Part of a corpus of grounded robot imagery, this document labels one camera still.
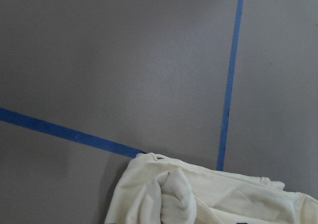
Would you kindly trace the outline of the pale yellow printed t-shirt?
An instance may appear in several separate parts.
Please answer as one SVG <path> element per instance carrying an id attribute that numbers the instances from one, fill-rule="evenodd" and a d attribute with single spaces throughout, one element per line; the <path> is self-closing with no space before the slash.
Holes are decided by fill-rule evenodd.
<path id="1" fill-rule="evenodd" d="M 118 181 L 107 224 L 315 224 L 318 202 L 266 177 L 139 154 Z"/>

